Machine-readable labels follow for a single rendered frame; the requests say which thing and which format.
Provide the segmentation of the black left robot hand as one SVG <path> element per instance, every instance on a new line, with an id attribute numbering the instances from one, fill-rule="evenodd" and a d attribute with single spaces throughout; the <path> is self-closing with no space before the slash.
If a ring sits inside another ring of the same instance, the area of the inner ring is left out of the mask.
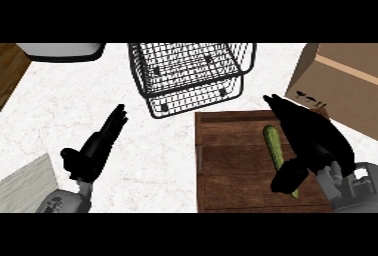
<path id="1" fill-rule="evenodd" d="M 128 121 L 125 114 L 124 105 L 119 104 L 109 114 L 100 130 L 91 134 L 81 149 L 62 149 L 63 169 L 69 172 L 72 180 L 93 183 L 99 178 L 113 143 Z"/>

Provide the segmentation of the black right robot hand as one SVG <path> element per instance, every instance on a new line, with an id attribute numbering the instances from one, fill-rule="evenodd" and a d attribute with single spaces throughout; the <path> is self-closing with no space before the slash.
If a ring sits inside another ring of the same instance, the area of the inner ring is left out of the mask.
<path id="1" fill-rule="evenodd" d="M 270 189 L 291 194 L 304 182 L 308 172 L 319 172 L 336 163 L 341 177 L 356 170 L 350 143 L 330 121 L 317 113 L 282 99 L 276 94 L 263 96 L 289 142 L 295 157 L 276 172 Z"/>

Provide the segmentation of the green squash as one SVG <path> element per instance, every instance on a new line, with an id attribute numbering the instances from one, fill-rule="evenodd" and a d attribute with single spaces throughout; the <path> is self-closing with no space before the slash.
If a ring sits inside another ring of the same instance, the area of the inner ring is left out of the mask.
<path id="1" fill-rule="evenodd" d="M 267 125 L 263 128 L 263 137 L 274 166 L 274 171 L 279 171 L 283 165 L 283 153 L 280 146 L 280 135 L 273 125 Z"/>

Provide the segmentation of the dark brown wooden tray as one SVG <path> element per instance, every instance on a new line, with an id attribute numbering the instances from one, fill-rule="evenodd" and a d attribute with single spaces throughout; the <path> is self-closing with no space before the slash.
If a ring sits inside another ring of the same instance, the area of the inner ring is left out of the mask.
<path id="1" fill-rule="evenodd" d="M 201 213 L 322 213 L 330 210 L 314 177 L 302 182 L 297 196 L 270 191 L 274 165 L 263 128 L 277 125 L 268 110 L 195 114 Z"/>

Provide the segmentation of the brown cardboard box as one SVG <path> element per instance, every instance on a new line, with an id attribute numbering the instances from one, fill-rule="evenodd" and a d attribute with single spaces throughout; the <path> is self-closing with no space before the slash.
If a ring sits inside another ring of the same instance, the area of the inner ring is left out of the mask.
<path id="1" fill-rule="evenodd" d="M 378 43 L 307 43 L 285 97 L 378 140 Z"/>

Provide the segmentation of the pale grey wooden board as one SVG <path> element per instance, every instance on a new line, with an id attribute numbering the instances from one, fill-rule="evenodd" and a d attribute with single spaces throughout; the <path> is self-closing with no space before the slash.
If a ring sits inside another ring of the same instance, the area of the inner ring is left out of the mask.
<path id="1" fill-rule="evenodd" d="M 34 213 L 59 188 L 48 154 L 0 181 L 0 213 Z"/>

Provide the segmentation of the brown wooden cabinet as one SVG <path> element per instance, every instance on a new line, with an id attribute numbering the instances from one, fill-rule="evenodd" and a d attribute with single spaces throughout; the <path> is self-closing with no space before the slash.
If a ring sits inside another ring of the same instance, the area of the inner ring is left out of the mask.
<path id="1" fill-rule="evenodd" d="M 31 60 L 14 43 L 0 43 L 0 111 L 7 103 Z"/>

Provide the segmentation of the grey appliance with black rim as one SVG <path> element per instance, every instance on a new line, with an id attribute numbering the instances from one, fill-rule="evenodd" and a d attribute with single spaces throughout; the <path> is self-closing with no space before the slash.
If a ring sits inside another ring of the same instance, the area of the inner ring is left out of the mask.
<path id="1" fill-rule="evenodd" d="M 100 58 L 105 43 L 17 43 L 32 61 L 71 63 L 94 61 Z"/>

